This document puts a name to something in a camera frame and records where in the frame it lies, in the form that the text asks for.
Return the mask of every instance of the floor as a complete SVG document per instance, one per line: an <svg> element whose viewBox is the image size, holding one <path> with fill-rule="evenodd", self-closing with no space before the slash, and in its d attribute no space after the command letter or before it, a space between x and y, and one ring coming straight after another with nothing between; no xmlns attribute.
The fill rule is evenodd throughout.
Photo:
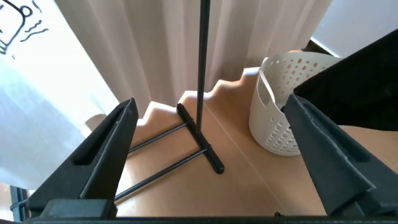
<svg viewBox="0 0 398 224"><path fill-rule="evenodd" d="M225 165L218 175L201 155L155 182L117 201L118 216L324 215L325 211L301 156L272 154L252 138L249 107L256 75L219 81L205 100L203 134ZM193 118L196 99L182 103ZM135 145L181 123L175 108L152 108L136 129ZM398 133L343 127L359 143L398 172ZM187 128L129 155L118 192L198 150ZM10 213L9 190L0 188L0 218Z"/></svg>

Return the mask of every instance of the perforated basket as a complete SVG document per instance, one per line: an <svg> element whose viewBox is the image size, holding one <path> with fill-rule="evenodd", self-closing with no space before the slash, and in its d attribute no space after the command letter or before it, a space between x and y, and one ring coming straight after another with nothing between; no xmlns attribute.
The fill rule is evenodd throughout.
<svg viewBox="0 0 398 224"><path fill-rule="evenodd" d="M252 98L249 127L264 149L282 156L300 154L290 124L280 109L296 86L340 60L325 54L300 52L275 55L263 61Z"/></svg>

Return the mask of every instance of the curtain fold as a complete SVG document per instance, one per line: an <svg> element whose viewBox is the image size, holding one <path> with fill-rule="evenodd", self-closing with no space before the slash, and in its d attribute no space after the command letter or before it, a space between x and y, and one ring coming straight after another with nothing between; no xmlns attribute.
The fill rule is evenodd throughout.
<svg viewBox="0 0 398 224"><path fill-rule="evenodd" d="M175 105L196 90L196 0L56 0L119 101ZM305 47L331 0L213 0L205 90L234 81L264 57Z"/></svg>

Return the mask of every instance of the white wall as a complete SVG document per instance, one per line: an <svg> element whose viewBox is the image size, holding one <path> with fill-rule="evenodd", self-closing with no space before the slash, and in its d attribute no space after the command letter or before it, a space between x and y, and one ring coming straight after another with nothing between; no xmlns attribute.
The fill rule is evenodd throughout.
<svg viewBox="0 0 398 224"><path fill-rule="evenodd" d="M397 0L333 0L312 40L347 57L398 29Z"/></svg>

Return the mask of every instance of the drawing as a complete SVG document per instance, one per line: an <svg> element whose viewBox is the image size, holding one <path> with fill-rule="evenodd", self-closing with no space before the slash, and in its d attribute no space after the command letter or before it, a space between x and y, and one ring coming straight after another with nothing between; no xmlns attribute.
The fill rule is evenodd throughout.
<svg viewBox="0 0 398 224"><path fill-rule="evenodd" d="M41 19L37 20L37 16L32 16L42 13L35 0L29 0L32 7L27 4L20 5L21 0L14 0L14 2L15 4L11 0L0 0L0 54L3 55L7 54L8 47L16 39L20 39L19 42L25 42L33 35L49 30L42 27L43 21Z"/></svg>

